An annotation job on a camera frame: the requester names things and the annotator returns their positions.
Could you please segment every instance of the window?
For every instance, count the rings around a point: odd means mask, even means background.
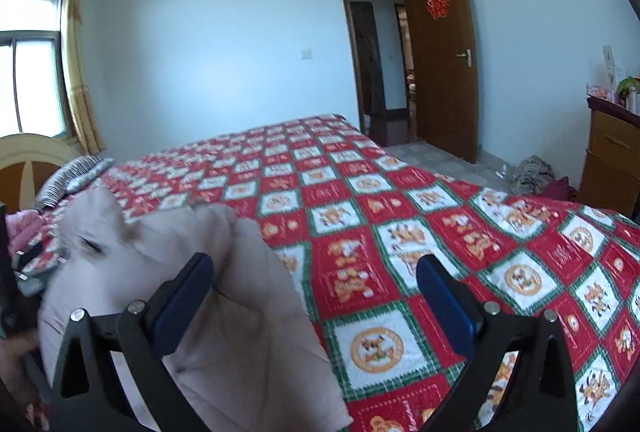
[[[62,0],[0,0],[0,136],[70,136]]]

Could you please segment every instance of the curtain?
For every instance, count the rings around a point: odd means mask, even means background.
[[[80,44],[81,0],[62,0],[62,66],[65,75],[66,97],[76,135],[86,154],[98,154],[104,144],[95,123],[89,89],[84,79],[84,64]]]

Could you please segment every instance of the red checkered blanket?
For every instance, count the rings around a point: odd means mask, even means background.
[[[103,184],[127,221],[188,202],[255,218],[292,274],[328,352],[351,431],[417,430],[462,359],[418,293],[434,253],[479,300],[558,312],[575,371],[580,428],[603,414],[640,352],[640,227],[574,203],[522,199],[432,174],[387,154],[342,117],[217,136],[111,169]],[[46,252],[73,198],[47,215]],[[487,423],[516,353],[507,354],[478,424]]]

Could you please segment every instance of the drawer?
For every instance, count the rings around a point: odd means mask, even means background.
[[[592,111],[589,150],[611,167],[640,178],[640,129],[630,123]]]
[[[594,208],[608,208],[631,217],[640,195],[640,183],[628,173],[609,167],[587,151],[578,203]]]

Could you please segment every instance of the headboard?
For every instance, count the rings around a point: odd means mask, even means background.
[[[33,207],[42,184],[79,152],[64,141],[22,133],[0,138],[0,201],[6,212]]]

